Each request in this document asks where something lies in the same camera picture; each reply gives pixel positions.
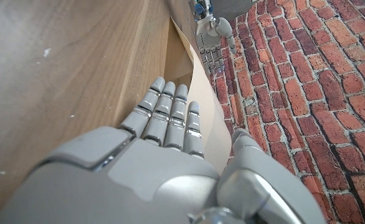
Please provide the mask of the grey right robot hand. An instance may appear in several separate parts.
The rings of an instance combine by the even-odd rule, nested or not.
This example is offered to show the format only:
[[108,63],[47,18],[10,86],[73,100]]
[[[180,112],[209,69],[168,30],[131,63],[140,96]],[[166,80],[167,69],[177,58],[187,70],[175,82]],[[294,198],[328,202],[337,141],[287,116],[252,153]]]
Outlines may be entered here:
[[308,188],[244,129],[223,172],[204,158],[197,102],[158,77],[117,128],[64,143],[29,172],[0,223],[324,223]]

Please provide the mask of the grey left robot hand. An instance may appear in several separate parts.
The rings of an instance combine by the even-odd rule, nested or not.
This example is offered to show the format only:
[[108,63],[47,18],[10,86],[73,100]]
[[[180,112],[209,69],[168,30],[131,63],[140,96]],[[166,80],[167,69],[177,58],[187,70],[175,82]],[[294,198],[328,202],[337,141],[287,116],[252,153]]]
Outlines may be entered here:
[[216,19],[213,15],[209,15],[197,21],[196,43],[207,77],[224,69],[220,41],[222,37],[225,37],[230,51],[236,54],[232,28],[225,18]]

